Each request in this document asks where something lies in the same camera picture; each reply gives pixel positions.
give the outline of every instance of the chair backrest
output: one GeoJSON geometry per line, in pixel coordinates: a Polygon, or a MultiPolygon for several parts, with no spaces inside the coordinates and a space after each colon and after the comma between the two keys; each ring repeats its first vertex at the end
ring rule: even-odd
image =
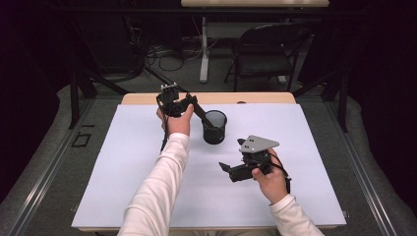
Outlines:
{"type": "Polygon", "coordinates": [[[310,29],[301,24],[262,25],[245,31],[239,38],[238,47],[304,42],[310,35],[310,29]]]}

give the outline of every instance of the hand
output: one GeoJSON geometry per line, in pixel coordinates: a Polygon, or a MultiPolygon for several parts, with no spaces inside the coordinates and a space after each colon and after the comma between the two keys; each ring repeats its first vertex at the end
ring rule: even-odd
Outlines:
{"type": "MultiPolygon", "coordinates": [[[[276,155],[276,152],[272,148],[268,149],[268,152],[276,155]]],[[[282,166],[275,157],[272,156],[271,160],[274,164],[282,166]]],[[[285,185],[285,175],[280,169],[272,166],[270,173],[264,175],[259,168],[255,168],[252,170],[252,175],[258,181],[262,193],[272,205],[278,203],[288,195],[285,185]]]]}
{"type": "MultiPolygon", "coordinates": [[[[188,105],[187,110],[182,114],[181,117],[169,117],[165,115],[165,120],[168,122],[168,136],[173,133],[181,133],[190,136],[190,120],[194,113],[193,104],[188,105]]],[[[156,115],[162,120],[162,112],[158,108],[156,115]]],[[[162,120],[162,129],[165,130],[165,123],[162,120]]]]}

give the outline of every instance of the long-sleeve shirt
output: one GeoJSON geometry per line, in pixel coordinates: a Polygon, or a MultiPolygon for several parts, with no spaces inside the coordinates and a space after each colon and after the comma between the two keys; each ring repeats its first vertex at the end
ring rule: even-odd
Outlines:
{"type": "MultiPolygon", "coordinates": [[[[119,235],[167,236],[169,221],[188,162],[190,138],[171,134],[157,163],[125,211],[119,235]]],[[[323,235],[305,214],[295,197],[287,195],[270,206],[282,236],[323,235]]]]}

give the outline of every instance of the person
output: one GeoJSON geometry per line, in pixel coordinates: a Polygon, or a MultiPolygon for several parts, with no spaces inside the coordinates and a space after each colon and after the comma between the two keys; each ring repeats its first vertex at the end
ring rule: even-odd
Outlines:
{"type": "MultiPolygon", "coordinates": [[[[127,206],[124,222],[118,235],[274,235],[272,230],[264,232],[250,230],[169,232],[171,212],[189,158],[190,120],[193,112],[194,107],[190,104],[181,117],[167,119],[168,141],[155,167],[127,206]]],[[[156,114],[162,121],[165,119],[159,109],[156,114]]],[[[162,128],[165,130],[165,122],[162,122],[162,128]]],[[[272,148],[268,151],[276,155],[272,148]]],[[[276,158],[272,158],[272,161],[281,165],[276,158]]],[[[252,174],[258,181],[262,193],[270,201],[270,213],[282,236],[323,235],[295,201],[295,197],[287,193],[284,174],[281,170],[274,167],[271,173],[264,175],[260,169],[256,168],[252,174]]]]}

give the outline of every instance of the black cup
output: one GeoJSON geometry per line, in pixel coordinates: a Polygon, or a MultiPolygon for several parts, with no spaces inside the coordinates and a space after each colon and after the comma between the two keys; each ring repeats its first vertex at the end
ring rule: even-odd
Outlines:
{"type": "Polygon", "coordinates": [[[218,145],[224,140],[227,117],[223,112],[218,110],[206,112],[206,117],[212,123],[213,127],[208,126],[202,121],[203,139],[210,145],[218,145]]]}

